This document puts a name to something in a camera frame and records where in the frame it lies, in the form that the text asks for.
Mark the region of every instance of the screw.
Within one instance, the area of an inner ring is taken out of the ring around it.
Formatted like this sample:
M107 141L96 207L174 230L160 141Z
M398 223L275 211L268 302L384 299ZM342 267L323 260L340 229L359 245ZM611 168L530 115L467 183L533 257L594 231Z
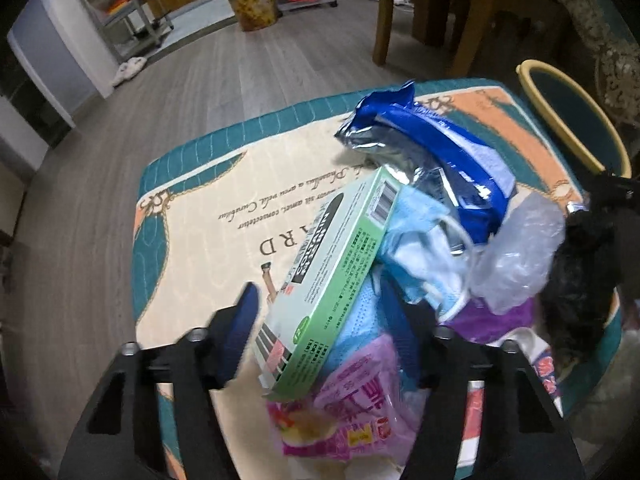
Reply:
M202 341L209 334L209 331L206 328L194 328L189 332L187 339L192 343L196 341Z
M502 350L507 354L517 354L520 351L520 346L513 339L506 339L501 346Z
M140 350L138 343L133 341L131 343L124 343L124 345L122 345L121 352L122 355L134 355L138 352L138 350Z
M449 340L449 339L453 339L455 332L453 332L453 330L450 329L448 326L437 326L433 331L433 335L436 336L438 339Z

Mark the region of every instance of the table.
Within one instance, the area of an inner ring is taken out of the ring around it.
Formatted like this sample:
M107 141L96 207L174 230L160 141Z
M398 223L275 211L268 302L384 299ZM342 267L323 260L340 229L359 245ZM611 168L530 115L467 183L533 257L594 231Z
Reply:
M187 142L146 168L132 255L136 334L144 347L173 342L192 327L205 326L213 312L235 303L247 280L264 291L264 263L271 263L275 283L284 280L318 201L370 171L361 155L333 139L368 93L303 102L235 124ZM511 206L532 192L560 207L581 200L577 182L545 131L500 83L435 81L417 84L416 94L500 153L518 182ZM260 316L266 309L263 293ZM619 341L615 305L596 362L575 367L566 390L561 384L565 413L598 382ZM289 469L270 440L257 375L257 364L246 352L238 377L213 393L216 413L243 480L286 479ZM161 385L162 435L180 478L171 399L170 385Z

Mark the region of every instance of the mask ear loop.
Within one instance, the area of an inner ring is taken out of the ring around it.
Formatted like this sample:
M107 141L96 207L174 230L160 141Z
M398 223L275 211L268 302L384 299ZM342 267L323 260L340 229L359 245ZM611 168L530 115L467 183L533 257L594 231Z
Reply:
M444 323L445 321L448 321L449 319L454 317L457 313L459 313L460 310L462 310L462 308L466 305L466 302L469 300L469 297L470 297L469 289L471 286L471 269L473 269L476 264L477 256L476 256L476 250L475 250L475 245L473 243L473 240L471 239L469 234L465 231L465 229L462 227L462 225L460 225L450 216L441 216L439 218L439 221L451 227L451 229L460 237L460 240L462 240L462 243L465 246L466 254L467 254L467 265L466 265L467 271L466 271L465 280L462 285L462 290L460 290L460 296L456 301L456 303L454 303L453 307L451 307L447 313L445 313L443 316L440 316L438 314L438 323Z

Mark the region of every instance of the clear plastic bag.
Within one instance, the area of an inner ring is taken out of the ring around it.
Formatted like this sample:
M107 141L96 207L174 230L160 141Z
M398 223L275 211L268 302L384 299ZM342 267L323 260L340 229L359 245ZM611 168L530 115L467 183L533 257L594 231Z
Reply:
M494 314L505 314L542 290L562 240L559 207L532 192L487 244L471 271L471 292Z

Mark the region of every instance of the pile of trash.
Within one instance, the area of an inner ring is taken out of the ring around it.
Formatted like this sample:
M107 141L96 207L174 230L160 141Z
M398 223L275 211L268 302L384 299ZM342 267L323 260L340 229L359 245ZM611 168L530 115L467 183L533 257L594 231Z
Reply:
M252 344L284 455L401 470L429 395L401 304L479 344L516 341L561 410L554 357L589 358L609 312L610 225L565 220L535 191L510 204L499 153L415 102L411 82L365 97L335 137L378 170L327 197ZM474 462L481 411L470 384L463 442L476 447L459 465Z

